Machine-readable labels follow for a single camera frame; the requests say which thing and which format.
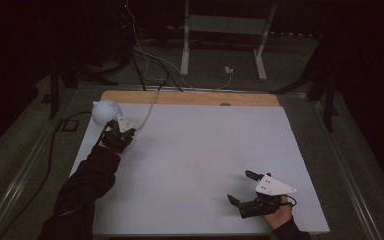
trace white mount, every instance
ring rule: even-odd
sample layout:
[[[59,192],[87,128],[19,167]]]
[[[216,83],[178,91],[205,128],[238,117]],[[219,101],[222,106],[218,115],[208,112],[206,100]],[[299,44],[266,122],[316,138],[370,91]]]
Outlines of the white mount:
[[[122,133],[132,129],[135,126],[134,123],[130,122],[120,114],[117,115],[117,122],[118,122],[118,128]]]
[[[268,175],[264,175],[258,183],[255,191],[269,196],[276,196],[294,193],[297,190],[279,180],[276,180]]]

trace cable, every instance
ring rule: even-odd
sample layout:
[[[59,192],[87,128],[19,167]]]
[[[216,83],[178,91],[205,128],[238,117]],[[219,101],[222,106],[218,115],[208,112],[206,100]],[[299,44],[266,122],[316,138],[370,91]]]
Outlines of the cable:
[[[131,63],[131,67],[132,68],[134,68],[134,69],[138,69],[138,67],[137,66],[135,66],[135,64],[134,63]],[[140,70],[137,70],[137,72],[138,72],[138,74],[139,74],[139,78],[141,78],[141,81],[146,81],[146,82],[148,82],[148,83],[151,83],[151,84],[153,84],[153,85],[160,85],[161,83],[159,83],[159,82],[155,82],[155,81],[153,81],[153,80],[151,80],[151,79],[148,79],[148,78],[144,78],[143,76],[142,76],[142,73],[140,72]]]
[[[135,57],[135,58],[139,58],[139,59],[142,59],[142,60],[145,60],[145,61],[146,61],[146,68],[148,68],[148,66],[149,66],[149,62],[151,62],[150,60],[148,60],[148,59],[146,59],[146,58],[144,58],[144,57],[138,56],[138,55],[137,55],[137,52],[133,52],[133,57]],[[161,64],[158,64],[158,63],[156,63],[156,62],[152,62],[152,63],[159,65],[161,68],[165,68],[165,66],[163,66],[163,65],[161,65]],[[139,70],[139,66],[138,66],[137,63],[136,63],[135,66],[133,66],[133,67],[135,67],[137,70]],[[153,81],[167,81],[167,76],[166,76],[165,79],[163,79],[163,78],[148,78],[148,77],[146,77],[144,74],[141,74],[141,77],[142,77],[144,80],[146,80],[146,81],[148,81],[148,82],[150,82],[150,83],[157,84],[157,85],[160,85],[160,83],[155,83],[155,82],[153,82]]]
[[[292,199],[292,200],[294,201],[294,203],[291,203],[291,206],[292,206],[292,207],[295,206],[295,205],[297,205],[297,200],[296,200],[295,198],[293,198],[293,197],[291,197],[291,196],[289,196],[289,195],[286,195],[286,197],[287,197],[287,198],[290,198],[290,199]]]
[[[24,211],[26,211],[26,209],[30,206],[30,204],[34,201],[34,199],[37,197],[37,195],[39,195],[40,191],[43,189],[43,186],[45,185],[46,181],[48,180],[48,177],[51,173],[51,168],[52,168],[52,150],[53,150],[53,146],[54,146],[54,140],[55,140],[55,136],[57,134],[57,132],[60,130],[61,126],[63,126],[64,123],[66,123],[67,121],[71,120],[72,117],[74,116],[77,116],[77,115],[80,115],[80,114],[86,114],[86,113],[91,113],[91,112],[78,112],[78,113],[75,113],[65,119],[61,119],[58,126],[55,128],[53,134],[52,134],[52,138],[51,138],[51,144],[50,144],[50,149],[49,149],[49,154],[48,154],[48,166],[47,166],[47,170],[46,170],[46,174],[45,174],[45,177],[43,178],[42,182],[40,183],[39,185],[39,188],[36,190],[36,192],[33,194],[33,196],[30,198],[30,200],[24,205],[24,207],[15,215],[15,217],[13,218],[13,220],[8,224],[8,226],[1,232],[0,234],[0,239],[2,239],[5,234],[7,233],[7,231],[11,228],[11,226],[18,220],[18,218],[24,213]]]
[[[232,81],[232,74],[233,74],[232,72],[229,73],[229,81],[226,83],[226,85],[224,85],[223,87],[216,88],[216,89],[214,89],[214,91],[215,91],[215,90],[220,90],[220,89],[223,89],[223,88],[229,86],[229,85],[230,85],[230,82]]]
[[[175,81],[174,78],[173,78],[173,75],[171,75],[170,71],[167,69],[167,67],[164,65],[164,63],[161,62],[161,61],[159,60],[158,57],[155,57],[155,56],[152,56],[152,55],[148,55],[148,54],[147,54],[147,56],[153,58],[156,62],[153,62],[153,61],[150,61],[150,60],[148,60],[148,61],[150,61],[150,62],[152,62],[152,63],[154,63],[154,64],[157,64],[158,66],[160,66],[161,68],[163,68],[163,69],[165,70],[165,72],[166,72],[166,74],[167,74],[166,79],[165,79],[165,83],[166,83],[167,85],[169,85],[169,86],[172,86],[172,85],[170,85],[170,84],[168,83],[168,79],[171,79],[171,80],[173,81],[174,87],[175,87],[178,91],[183,92],[183,90],[177,85],[176,81]],[[148,78],[146,78],[145,76],[142,75],[142,77],[143,77],[145,80],[147,80],[147,81],[149,81],[149,82],[152,82],[152,81],[150,81]]]
[[[248,75],[249,79],[251,79],[255,84],[257,84],[263,91],[267,91],[267,92],[269,91],[265,88],[264,82],[261,82],[258,79],[255,79],[255,77],[249,72],[248,68],[238,63],[231,65],[231,67],[236,69],[235,72],[239,72],[241,70],[244,71]]]
[[[142,85],[142,89],[144,91],[146,91],[145,83],[143,82],[143,79],[142,79],[142,73],[139,70],[139,67],[138,67],[138,64],[136,63],[136,58],[134,55],[133,55],[132,59],[133,59],[133,64],[135,65],[136,73],[138,74],[138,77],[139,77],[139,81]]]
[[[139,43],[139,40],[138,40],[138,37],[137,37],[137,34],[136,34],[136,29],[135,29],[135,22],[136,22],[136,20],[135,20],[135,17],[133,16],[133,14],[132,14],[132,12],[130,11],[130,9],[129,9],[129,3],[128,3],[128,0],[126,0],[126,9],[127,9],[127,12],[130,14],[130,16],[132,17],[132,22],[133,22],[133,33],[134,33],[134,35],[135,35],[135,40],[136,40],[136,43],[137,43],[137,47],[136,46],[134,46],[134,48],[136,48],[137,50],[139,50],[142,54],[143,54],[143,56],[144,56],[144,58],[145,58],[145,60],[146,60],[146,67],[145,67],[145,74],[141,74],[141,76],[143,77],[143,78],[145,78],[146,79],[146,75],[148,74],[148,66],[149,66],[149,59],[147,59],[146,57],[153,57],[154,59],[158,59],[158,60],[162,60],[162,61],[166,61],[167,63],[169,63],[169,64],[171,64],[179,73],[180,73],[180,70],[173,64],[173,63],[171,63],[171,62],[169,62],[169,61],[167,61],[167,60],[165,60],[165,59],[162,59],[162,58],[159,58],[159,57],[156,57],[156,56],[153,56],[153,55],[151,55],[151,54],[148,54],[148,53],[145,53],[143,50],[142,50],[142,48],[141,48],[141,46],[140,46],[140,43]]]
[[[149,118],[149,116],[151,115],[151,112],[152,112],[152,108],[154,107],[155,100],[157,99],[157,96],[158,96],[158,94],[160,93],[160,89],[161,89],[162,86],[163,86],[163,85],[161,85],[161,86],[157,89],[157,91],[155,92],[154,97],[152,98],[151,106],[149,107],[148,113],[146,114],[145,120],[143,120],[143,122],[141,123],[141,125],[139,125],[139,127],[136,128],[137,131],[139,131],[140,129],[142,129],[143,126],[145,126],[146,122],[148,121],[148,118]]]
[[[170,61],[168,61],[168,60],[166,60],[166,59],[164,59],[164,58],[161,58],[161,57],[157,57],[157,56],[154,56],[154,55],[152,55],[152,54],[149,54],[149,53],[145,53],[145,52],[143,52],[143,51],[141,51],[140,53],[142,53],[144,56],[145,56],[145,59],[147,59],[146,57],[152,57],[152,58],[154,58],[155,60],[159,60],[159,62],[161,62],[161,61],[164,61],[164,62],[166,62],[166,63],[168,63],[168,64],[170,64],[174,69],[176,69],[176,71],[180,74],[180,70],[173,64],[173,63],[171,63]],[[186,82],[185,82],[185,79],[181,76],[180,77],[181,79],[182,79],[182,82],[187,86],[187,87],[189,87],[189,88],[194,88],[194,87],[192,87],[192,86],[190,86],[189,84],[187,84]]]

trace metal stand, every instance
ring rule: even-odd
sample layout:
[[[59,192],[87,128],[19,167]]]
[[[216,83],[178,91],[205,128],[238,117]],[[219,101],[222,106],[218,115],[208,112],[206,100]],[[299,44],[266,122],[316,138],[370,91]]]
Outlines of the metal stand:
[[[335,95],[335,83],[337,67],[331,67],[327,70],[318,70],[307,76],[301,77],[297,81],[275,91],[270,91],[271,94],[282,95],[285,94],[305,83],[313,81],[313,85],[307,93],[309,101],[319,101],[326,92],[325,108],[323,113],[323,120],[330,132],[333,132],[332,128],[332,116],[334,114],[333,100]]]
[[[51,80],[51,93],[45,95],[42,100],[43,103],[51,104],[51,113],[49,119],[53,119],[58,112],[60,99],[59,99],[59,78],[63,81],[67,88],[76,88],[79,81],[74,72],[74,68],[79,72],[82,72],[102,85],[117,85],[115,82],[111,82],[101,75],[95,73],[83,64],[77,62],[74,58],[62,54],[55,47],[51,49],[49,56],[49,75]]]
[[[249,23],[257,23],[261,24],[263,26],[262,28],[262,34],[261,34],[261,41],[260,45],[258,48],[254,49],[254,59],[255,59],[255,65],[257,67],[257,72],[258,72],[258,78],[261,81],[266,81],[267,80],[267,75],[266,71],[264,69],[264,64],[263,60],[261,58],[261,54],[263,53],[264,46],[267,41],[267,37],[270,33],[270,27],[271,23],[274,17],[274,14],[276,12],[276,5],[272,5],[269,15],[267,19],[242,19],[242,18],[232,18],[236,21],[238,21],[240,24],[247,26],[246,28],[234,28],[226,30],[224,32],[229,32],[229,33],[241,33],[241,34],[261,34],[261,27],[258,27],[257,29],[253,29],[252,27],[249,27]],[[180,65],[180,75],[182,77],[186,77],[188,75],[189,71],[189,53],[190,53],[190,48],[189,48],[189,31],[195,30],[195,31],[206,31],[206,32],[221,32],[220,30],[217,30],[215,28],[212,28],[210,23],[212,21],[223,21],[226,18],[223,17],[214,17],[214,16],[207,16],[206,18],[208,19],[203,26],[197,26],[192,24],[191,26],[191,17],[195,20],[195,22],[200,22],[203,19],[203,16],[199,15],[190,15],[189,13],[189,0],[186,0],[185,2],[185,25],[184,25],[184,39],[183,39],[183,53],[182,53],[182,63]]]

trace white plastic part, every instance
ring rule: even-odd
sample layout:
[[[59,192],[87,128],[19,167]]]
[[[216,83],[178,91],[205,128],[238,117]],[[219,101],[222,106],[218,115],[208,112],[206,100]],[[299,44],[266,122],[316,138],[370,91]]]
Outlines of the white plastic part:
[[[255,66],[257,67],[257,72],[258,72],[258,79],[260,79],[260,81],[266,81],[267,75],[266,75],[266,70],[264,69],[263,59],[261,58],[261,55],[258,54],[257,49],[254,49],[254,59],[255,59]]]
[[[264,175],[255,190],[259,193],[269,196],[283,195],[288,193],[294,193],[297,191],[295,188],[279,180],[276,180],[268,175]]]
[[[226,73],[233,73],[233,68],[230,67],[230,66],[226,66],[226,67],[224,67],[224,71],[225,71]]]
[[[118,121],[118,127],[120,129],[120,132],[122,132],[122,133],[132,129],[135,126],[134,123],[132,123],[129,120],[125,119],[121,115],[117,115],[117,121]]]
[[[180,65],[180,75],[182,77],[187,77],[188,72],[189,72],[189,49],[184,49],[182,54],[182,64]]]
[[[118,103],[112,100],[100,100],[93,102],[92,118],[98,126],[105,126],[111,120],[117,120],[117,116],[122,116]]]

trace black sleeve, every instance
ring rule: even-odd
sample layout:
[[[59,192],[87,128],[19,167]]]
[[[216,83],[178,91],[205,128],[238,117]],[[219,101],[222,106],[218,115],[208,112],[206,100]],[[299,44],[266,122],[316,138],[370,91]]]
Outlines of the black sleeve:
[[[301,232],[295,224],[294,218],[287,221],[278,229],[273,231],[279,240],[310,240],[310,234],[308,232]]]
[[[114,185],[120,157],[96,146],[62,186],[54,212],[38,239],[93,239],[94,202]]]

